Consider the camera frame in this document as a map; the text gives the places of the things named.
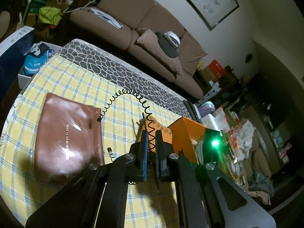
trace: newspaper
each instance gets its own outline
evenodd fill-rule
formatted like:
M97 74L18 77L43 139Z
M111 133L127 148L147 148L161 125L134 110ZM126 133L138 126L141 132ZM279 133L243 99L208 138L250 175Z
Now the newspaper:
M123 28L123 25L119 24L119 22L114 19L112 16L110 16L109 14L100 11L98 9L95 8L91 8L92 12L94 14L96 14L99 18L105 20L106 22L110 23L112 26L116 27L117 29L121 29Z

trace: white helmet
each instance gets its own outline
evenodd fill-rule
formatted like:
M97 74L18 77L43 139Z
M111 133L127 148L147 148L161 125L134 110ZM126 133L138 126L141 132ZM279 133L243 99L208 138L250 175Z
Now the white helmet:
M169 39L169 43L175 48L179 47L181 42L179 37L174 32L166 32L165 37Z

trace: red box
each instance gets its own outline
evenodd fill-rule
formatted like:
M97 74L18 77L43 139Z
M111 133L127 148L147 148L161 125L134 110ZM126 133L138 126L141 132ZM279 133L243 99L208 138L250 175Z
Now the red box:
M217 60L213 60L209 65L208 68L212 71L212 73L219 79L223 75L226 74L225 69L217 62Z

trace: striped fabric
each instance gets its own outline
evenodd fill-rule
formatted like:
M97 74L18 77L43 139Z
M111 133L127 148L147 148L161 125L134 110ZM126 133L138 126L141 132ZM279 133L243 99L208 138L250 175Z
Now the striped fabric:
M23 225L60 189L60 186L38 183L33 172L37 126L46 93L103 108L120 89L60 56L52 57L36 74L2 133L0 150L0 194ZM180 117L153 102L147 104L153 116L165 126ZM136 122L142 118L142 112L141 104L128 94L119 97L107 111L102 120L106 164L111 162L107 147L112 147L116 158L127 153L136 141ZM157 190L152 170L145 183L129 186L125 227L177 227L176 217L174 185L160 184Z

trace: brown leather pouch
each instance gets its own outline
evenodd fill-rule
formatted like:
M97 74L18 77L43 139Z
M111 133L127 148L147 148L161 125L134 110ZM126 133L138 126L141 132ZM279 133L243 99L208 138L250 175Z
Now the brown leather pouch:
M64 184L88 164L104 164L100 108L47 93L38 124L34 166L40 182Z

